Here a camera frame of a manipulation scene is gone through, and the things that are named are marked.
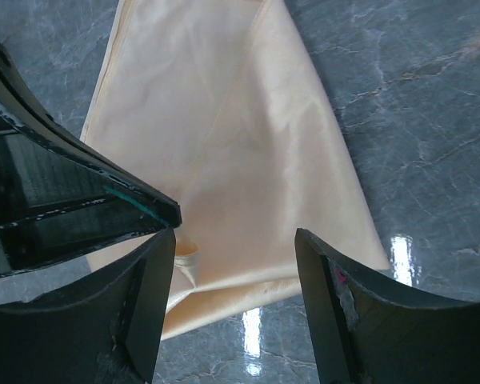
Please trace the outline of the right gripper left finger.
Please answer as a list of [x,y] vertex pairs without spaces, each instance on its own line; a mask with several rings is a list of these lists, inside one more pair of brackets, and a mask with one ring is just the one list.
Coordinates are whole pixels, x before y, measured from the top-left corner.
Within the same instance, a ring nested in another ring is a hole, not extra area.
[[174,268],[172,229],[31,302],[0,305],[0,383],[150,383]]

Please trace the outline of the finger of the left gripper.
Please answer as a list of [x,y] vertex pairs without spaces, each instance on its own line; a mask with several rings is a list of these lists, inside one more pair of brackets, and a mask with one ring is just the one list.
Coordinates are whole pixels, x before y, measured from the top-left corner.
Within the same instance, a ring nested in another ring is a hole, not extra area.
[[0,136],[0,277],[172,226],[172,201],[136,178]]
[[23,81],[1,43],[0,118],[40,147],[95,174],[104,194],[152,217],[157,228],[181,225],[180,207],[175,200],[105,158],[53,119]]

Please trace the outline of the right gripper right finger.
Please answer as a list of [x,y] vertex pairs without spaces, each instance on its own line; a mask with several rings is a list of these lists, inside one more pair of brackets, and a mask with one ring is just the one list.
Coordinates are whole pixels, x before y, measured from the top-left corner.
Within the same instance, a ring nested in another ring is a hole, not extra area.
[[295,252],[322,383],[480,383],[480,302],[415,289],[312,232]]

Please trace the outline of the peach satin napkin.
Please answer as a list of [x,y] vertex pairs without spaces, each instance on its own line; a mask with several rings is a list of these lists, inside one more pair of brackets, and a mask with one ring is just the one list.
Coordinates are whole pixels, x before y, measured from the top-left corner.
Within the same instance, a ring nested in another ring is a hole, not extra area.
[[121,1],[81,138],[180,205],[164,338],[298,294],[299,228],[389,266],[282,1]]

